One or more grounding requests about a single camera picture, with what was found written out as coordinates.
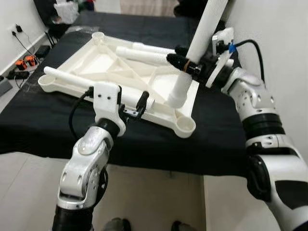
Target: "white pipe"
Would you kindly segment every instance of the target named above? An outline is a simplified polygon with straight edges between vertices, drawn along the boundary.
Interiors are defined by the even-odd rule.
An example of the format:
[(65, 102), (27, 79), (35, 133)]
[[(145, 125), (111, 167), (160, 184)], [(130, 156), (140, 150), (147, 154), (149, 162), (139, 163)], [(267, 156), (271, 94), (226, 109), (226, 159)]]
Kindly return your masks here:
[(154, 53), (160, 53), (160, 54), (175, 53), (175, 51), (172, 50), (172, 49), (145, 45), (142, 42), (134, 42), (133, 43), (133, 49), (134, 50), (140, 50), (140, 51), (149, 51), (149, 52), (154, 52)]
[[(204, 55), (227, 2), (228, 0), (207, 1), (198, 28), (186, 55), (186, 57), (194, 63), (199, 63), (200, 58)], [(187, 73), (181, 72), (172, 92), (169, 94), (167, 103), (174, 108), (182, 107), (186, 101), (187, 91), (191, 83), (192, 77)]]
[(132, 59), (144, 63), (169, 65), (167, 61), (167, 56), (165, 54), (153, 53), (148, 51), (138, 51), (121, 46), (118, 46), (116, 48), (116, 54), (127, 59)]
[[(60, 70), (57, 70), (57, 69), (54, 69), (48, 66), (44, 68), (44, 73), (49, 76), (56, 77), (58, 79), (64, 80), (65, 82), (71, 83), (75, 86), (85, 88), (85, 89), (91, 86), (94, 86), (95, 84), (95, 81), (81, 78), (79, 76), (75, 76), (75, 75), (72, 75), (72, 74), (69, 74), (64, 71), (60, 71)], [(123, 87), (121, 99), (124, 104), (127, 104), (131, 107), (136, 107), (137, 102), (139, 101), (141, 95), (142, 95), (142, 91), (139, 89)], [(155, 103), (155, 100), (149, 97), (146, 102), (146, 109), (150, 110), (154, 103)]]

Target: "white plastic bag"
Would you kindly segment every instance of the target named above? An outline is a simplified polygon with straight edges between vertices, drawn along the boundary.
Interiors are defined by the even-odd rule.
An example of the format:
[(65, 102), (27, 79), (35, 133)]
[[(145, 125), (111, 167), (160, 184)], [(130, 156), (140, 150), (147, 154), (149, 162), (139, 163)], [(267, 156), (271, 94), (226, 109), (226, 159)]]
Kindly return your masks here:
[(73, 22), (78, 17), (78, 5), (75, 2), (63, 2), (59, 4), (54, 4), (58, 15), (62, 18), (62, 22), (65, 24), (73, 24)]

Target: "black cloth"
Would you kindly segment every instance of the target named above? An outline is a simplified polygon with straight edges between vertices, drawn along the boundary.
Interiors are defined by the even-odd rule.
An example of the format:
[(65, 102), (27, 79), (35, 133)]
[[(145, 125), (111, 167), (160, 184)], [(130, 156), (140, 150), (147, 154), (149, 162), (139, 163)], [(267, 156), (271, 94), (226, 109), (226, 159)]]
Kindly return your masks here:
[[(173, 48), (189, 45), (197, 22), (187, 18), (83, 12), (77, 25), (99, 26), (109, 36)], [(46, 93), (37, 81), (45, 66), (57, 68), (89, 40), (87, 33), (64, 35), (14, 96), (0, 114), (0, 153), (20, 151), (43, 157), (71, 157), (74, 139), (68, 115), (76, 98), (59, 92)], [(125, 135), (115, 141), (109, 163), (243, 176), (245, 137), (232, 99), (199, 87), (192, 118), (197, 127), (188, 139), (147, 121), (129, 123)], [(94, 123), (90, 102), (82, 102), (73, 123), (78, 135)]]

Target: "electrical outlet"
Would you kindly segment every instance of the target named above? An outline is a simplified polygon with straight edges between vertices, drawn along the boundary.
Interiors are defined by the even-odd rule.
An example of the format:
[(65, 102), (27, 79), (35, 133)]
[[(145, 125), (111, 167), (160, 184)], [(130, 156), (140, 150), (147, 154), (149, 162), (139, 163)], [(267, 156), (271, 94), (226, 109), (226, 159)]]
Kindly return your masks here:
[(6, 28), (7, 32), (10, 33), (10, 35), (12, 34), (12, 31), (15, 31), (16, 32), (16, 26), (15, 24), (13, 25), (10, 25), (9, 27)]

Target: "floor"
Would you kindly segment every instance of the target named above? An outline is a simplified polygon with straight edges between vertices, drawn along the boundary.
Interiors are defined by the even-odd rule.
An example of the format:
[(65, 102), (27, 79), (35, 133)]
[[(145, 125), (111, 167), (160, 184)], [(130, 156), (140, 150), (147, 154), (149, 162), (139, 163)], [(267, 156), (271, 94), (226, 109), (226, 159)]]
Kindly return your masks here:
[[(18, 88), (0, 97), (0, 113)], [(67, 160), (25, 153), (0, 155), (1, 230), (42, 231), (52, 224), (59, 177)], [(108, 166), (109, 185), (94, 210), (99, 231), (115, 217), (128, 218), (133, 231), (169, 231), (175, 220), (205, 230), (201, 176), (133, 167)]]

